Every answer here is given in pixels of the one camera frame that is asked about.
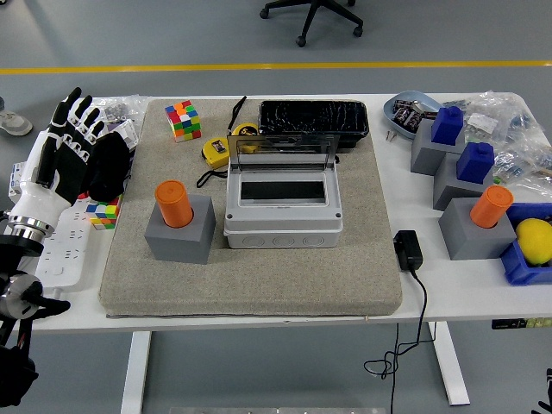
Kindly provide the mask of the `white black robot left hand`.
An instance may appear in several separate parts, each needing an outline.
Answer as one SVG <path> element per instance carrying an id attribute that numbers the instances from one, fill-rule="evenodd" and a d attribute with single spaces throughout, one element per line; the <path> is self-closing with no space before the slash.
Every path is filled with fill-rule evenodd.
<path id="1" fill-rule="evenodd" d="M 85 175 L 92 149 L 104 123 L 92 97 L 75 88 L 56 107 L 47 128 L 31 149 L 22 172 L 22 195 L 10 216 L 55 226 L 60 214 L 85 191 Z"/>

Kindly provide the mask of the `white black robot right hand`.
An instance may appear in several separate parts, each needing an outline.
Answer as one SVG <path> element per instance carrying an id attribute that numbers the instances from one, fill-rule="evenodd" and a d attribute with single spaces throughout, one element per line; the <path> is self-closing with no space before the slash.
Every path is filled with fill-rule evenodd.
<path id="1" fill-rule="evenodd" d="M 551 413 L 551 404 L 552 404 L 552 368 L 549 367 L 546 372 L 546 386 L 547 386 L 547 396 L 548 401 L 538 401 L 538 406 L 544 410 L 545 413 Z"/>

